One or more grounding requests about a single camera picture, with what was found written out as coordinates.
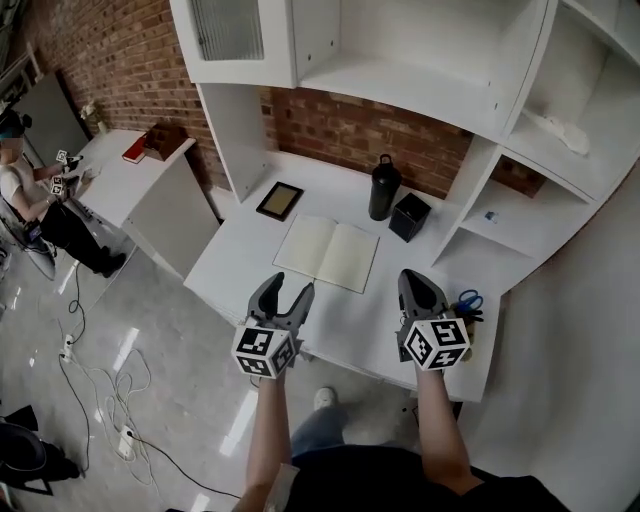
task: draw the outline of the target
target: blue scissors handle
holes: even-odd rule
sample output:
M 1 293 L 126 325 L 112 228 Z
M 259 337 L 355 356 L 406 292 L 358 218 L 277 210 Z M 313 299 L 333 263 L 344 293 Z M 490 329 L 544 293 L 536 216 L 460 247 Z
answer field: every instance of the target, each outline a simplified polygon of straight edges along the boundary
M 461 311 L 475 311 L 482 307 L 484 298 L 478 290 L 465 290 L 458 297 L 458 309 Z

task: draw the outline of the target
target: small blue object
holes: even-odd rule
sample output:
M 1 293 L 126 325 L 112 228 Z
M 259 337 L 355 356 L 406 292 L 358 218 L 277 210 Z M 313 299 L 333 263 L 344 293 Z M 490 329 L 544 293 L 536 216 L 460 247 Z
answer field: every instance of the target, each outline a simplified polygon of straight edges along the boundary
M 489 211 L 489 212 L 484 214 L 484 218 L 487 219 L 487 220 L 490 220 L 494 224 L 498 223 L 498 214 L 496 212 Z
M 465 290 L 458 297 L 456 309 L 462 313 L 477 311 L 483 303 L 484 299 L 478 294 L 478 290 Z

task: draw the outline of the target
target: brown box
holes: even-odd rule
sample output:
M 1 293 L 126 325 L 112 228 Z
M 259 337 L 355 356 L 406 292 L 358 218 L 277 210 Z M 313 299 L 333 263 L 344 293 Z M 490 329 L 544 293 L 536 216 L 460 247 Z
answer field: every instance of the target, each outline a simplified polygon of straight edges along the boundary
M 144 154 L 164 162 L 185 140 L 187 134 L 184 128 L 157 123 L 147 132 L 143 145 Z

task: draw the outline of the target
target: white cable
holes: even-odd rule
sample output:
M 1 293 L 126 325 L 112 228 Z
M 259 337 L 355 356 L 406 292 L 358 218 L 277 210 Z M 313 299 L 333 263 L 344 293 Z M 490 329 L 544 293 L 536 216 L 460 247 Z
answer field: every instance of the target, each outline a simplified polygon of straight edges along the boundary
M 145 370 L 147 371 L 147 383 L 141 388 L 134 388 L 133 387 L 133 377 L 132 377 L 132 375 L 130 373 L 123 373 L 122 372 L 122 368 L 124 368 L 126 366 L 126 363 L 129 360 L 129 357 L 134 352 L 138 354 L 138 356 L 140 357 L 140 360 L 142 361 L 142 364 L 143 364 Z M 139 393 L 139 392 L 145 391 L 151 385 L 151 371 L 149 370 L 149 366 L 147 365 L 147 362 L 144 360 L 144 357 L 142 356 L 142 353 L 138 349 L 133 349 L 133 350 L 131 350 L 131 352 L 129 352 L 129 354 L 127 355 L 127 357 L 126 357 L 126 359 L 124 361 L 124 364 L 122 365 L 122 368 L 118 371 L 118 373 L 116 373 L 115 382 L 114 382 L 114 379 L 111 378 L 111 375 L 109 375 L 109 373 L 107 371 L 103 370 L 102 368 L 89 368 L 89 367 L 85 367 L 82 364 L 80 364 L 80 362 L 75 357 L 75 354 L 73 354 L 73 353 L 71 354 L 70 360 L 75 366 L 80 368 L 82 373 L 91 381 L 91 384 L 93 385 L 93 392 L 94 392 L 94 396 L 95 396 L 95 400 L 96 400 L 96 408 L 98 409 L 98 414 L 100 415 L 100 418 L 102 420 L 101 421 L 102 429 L 104 431 L 105 438 L 107 439 L 107 443 L 109 443 L 109 446 L 110 446 L 111 450 L 113 451 L 113 453 L 115 453 L 118 456 L 118 458 L 120 458 L 127 465 L 127 469 L 129 470 L 129 473 L 131 473 L 131 476 L 138 483 L 140 483 L 140 484 L 142 484 L 144 486 L 147 486 L 147 487 L 153 485 L 155 490 L 156 490 L 156 493 L 158 494 L 158 497 L 160 498 L 160 500 L 163 503 L 166 504 L 166 502 L 162 498 L 162 495 L 160 494 L 160 489 L 158 488 L 158 484 L 157 484 L 156 479 L 155 479 L 155 477 L 153 475 L 153 470 L 151 468 L 151 460 L 149 458 L 149 453 L 147 452 L 147 449 L 146 449 L 146 446 L 144 445 L 144 443 L 138 443 L 139 451 L 140 451 L 139 456 L 145 462 L 145 464 L 147 466 L 147 470 L 149 471 L 149 481 L 142 480 L 138 475 L 135 474 L 135 472 L 133 471 L 133 469 L 131 467 L 131 465 L 138 458 L 138 455 L 137 455 L 136 449 L 135 449 L 135 444 L 132 443 L 132 457 L 130 459 L 125 457 L 124 455 L 122 455 L 120 453 L 120 451 L 115 446 L 113 446 L 113 444 L 111 442 L 111 436 L 107 432 L 107 421 L 106 421 L 106 418 L 105 418 L 105 416 L 104 416 L 104 414 L 102 412 L 102 409 L 100 408 L 100 398 L 98 396 L 98 386 L 97 386 L 96 382 L 93 380 L 93 378 L 89 375 L 89 372 L 102 373 L 102 374 L 107 376 L 109 384 L 111 384 L 111 389 L 113 390 L 113 394 L 112 395 L 108 395 L 105 398 L 105 409 L 107 411 L 109 424 L 110 424 L 111 428 L 113 429 L 113 431 L 118 435 L 118 437 L 120 437 L 121 436 L 122 427 L 124 425 L 127 425 L 134 432 L 135 437 L 137 437 L 138 439 L 141 439 L 141 436 L 140 436 L 140 433 L 138 431 L 138 428 L 136 427 L 136 425 L 135 425 L 135 423 L 133 421 L 133 418 L 131 417 L 131 412 L 129 410 L 129 399 L 131 398 L 131 395 L 133 395 L 134 393 Z M 119 391 L 120 384 L 127 377 L 129 378 L 129 387 L 127 388 L 127 391 L 126 391 L 125 394 L 121 394 L 120 391 Z M 116 404 L 121 408 L 122 413 L 124 414 L 124 421 L 123 421 L 123 424 L 120 426 L 120 428 L 118 428 L 116 426 L 116 423 L 117 423 Z

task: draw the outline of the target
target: white t-shirt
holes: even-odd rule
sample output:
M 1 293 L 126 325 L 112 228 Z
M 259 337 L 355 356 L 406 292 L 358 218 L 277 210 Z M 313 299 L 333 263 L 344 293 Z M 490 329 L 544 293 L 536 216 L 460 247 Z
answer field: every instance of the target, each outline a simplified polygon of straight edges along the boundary
M 29 205 L 49 197 L 47 189 L 34 181 L 33 170 L 24 158 L 19 158 L 11 165 L 0 165 L 0 193 L 14 208 L 13 195 L 20 186 Z

